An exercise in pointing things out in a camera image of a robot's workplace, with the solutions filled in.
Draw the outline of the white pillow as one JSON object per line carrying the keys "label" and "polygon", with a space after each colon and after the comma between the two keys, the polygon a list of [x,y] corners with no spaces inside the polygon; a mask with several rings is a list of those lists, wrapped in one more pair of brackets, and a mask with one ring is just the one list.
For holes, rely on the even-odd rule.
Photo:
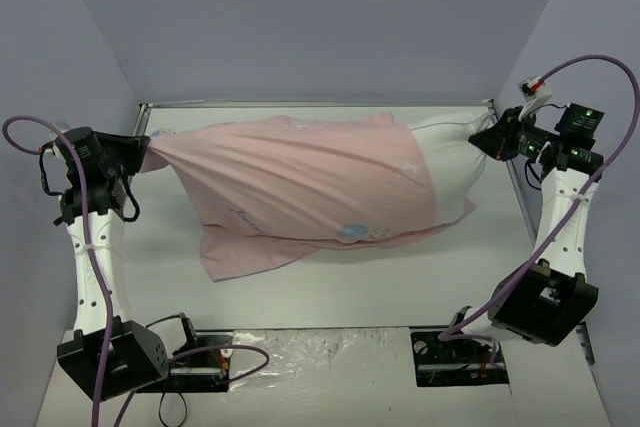
{"label": "white pillow", "polygon": [[486,155],[469,138],[491,126],[490,114],[470,111],[431,117],[409,126],[431,176],[435,226],[454,223],[468,211],[467,197],[486,162]]}

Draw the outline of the pink and blue Frozen pillowcase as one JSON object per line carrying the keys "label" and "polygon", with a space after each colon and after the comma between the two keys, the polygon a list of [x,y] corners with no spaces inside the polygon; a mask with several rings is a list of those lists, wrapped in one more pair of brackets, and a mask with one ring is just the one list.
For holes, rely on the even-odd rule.
{"label": "pink and blue Frozen pillowcase", "polygon": [[163,133],[142,169],[171,168],[202,227],[213,281],[274,270],[321,249],[393,248],[440,233],[431,176],[409,126],[274,116]]}

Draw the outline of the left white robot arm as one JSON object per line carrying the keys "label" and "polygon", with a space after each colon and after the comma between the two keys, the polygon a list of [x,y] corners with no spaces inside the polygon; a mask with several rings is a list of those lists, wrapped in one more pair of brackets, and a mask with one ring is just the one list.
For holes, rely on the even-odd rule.
{"label": "left white robot arm", "polygon": [[48,149],[64,161],[69,188],[58,194],[60,216],[71,239],[76,270],[76,319],[70,340],[57,347],[57,362],[89,397],[106,401],[150,391],[170,375],[170,361],[195,362],[201,340],[178,330],[167,341],[133,320],[127,297],[123,237],[126,215],[139,205],[130,181],[142,166],[149,139],[77,127]]}

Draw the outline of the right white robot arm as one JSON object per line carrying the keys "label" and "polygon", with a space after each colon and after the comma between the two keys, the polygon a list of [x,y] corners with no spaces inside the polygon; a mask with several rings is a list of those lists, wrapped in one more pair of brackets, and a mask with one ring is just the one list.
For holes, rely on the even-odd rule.
{"label": "right white robot arm", "polygon": [[559,345],[595,306],[599,290],[587,280],[584,241],[602,155],[593,152],[600,111],[568,105],[553,131],[535,125],[524,107],[506,110],[470,143],[489,157],[518,156],[542,168],[543,207],[534,251],[478,309],[463,308],[441,335],[446,353],[465,360],[480,342],[522,338]]}

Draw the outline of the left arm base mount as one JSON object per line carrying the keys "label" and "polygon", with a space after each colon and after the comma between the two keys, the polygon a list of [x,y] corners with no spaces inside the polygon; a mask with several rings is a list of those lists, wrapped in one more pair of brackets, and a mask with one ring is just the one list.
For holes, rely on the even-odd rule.
{"label": "left arm base mount", "polygon": [[230,360],[218,351],[207,351],[178,360],[170,369],[167,393],[226,393]]}

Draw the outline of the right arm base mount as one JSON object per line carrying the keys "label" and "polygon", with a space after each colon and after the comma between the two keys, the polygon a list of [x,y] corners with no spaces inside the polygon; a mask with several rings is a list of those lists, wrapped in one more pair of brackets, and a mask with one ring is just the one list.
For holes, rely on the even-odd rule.
{"label": "right arm base mount", "polygon": [[411,329],[414,377],[418,388],[508,385],[504,356],[496,344],[439,339],[439,329]]}

